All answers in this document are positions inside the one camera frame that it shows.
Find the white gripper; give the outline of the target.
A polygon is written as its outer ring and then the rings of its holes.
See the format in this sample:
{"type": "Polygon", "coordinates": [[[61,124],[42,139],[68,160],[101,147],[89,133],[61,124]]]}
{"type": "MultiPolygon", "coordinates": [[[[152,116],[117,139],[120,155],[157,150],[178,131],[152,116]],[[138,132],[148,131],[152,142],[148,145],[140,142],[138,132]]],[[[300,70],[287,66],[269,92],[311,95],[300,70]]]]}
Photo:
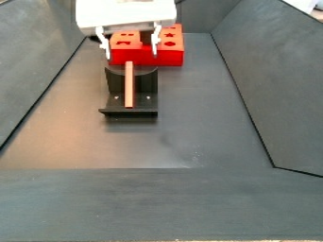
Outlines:
{"type": "Polygon", "coordinates": [[[173,0],[76,0],[76,22],[84,35],[94,35],[100,49],[110,60],[109,41],[104,33],[122,30],[152,30],[150,51],[157,55],[161,26],[176,20],[173,0]]]}

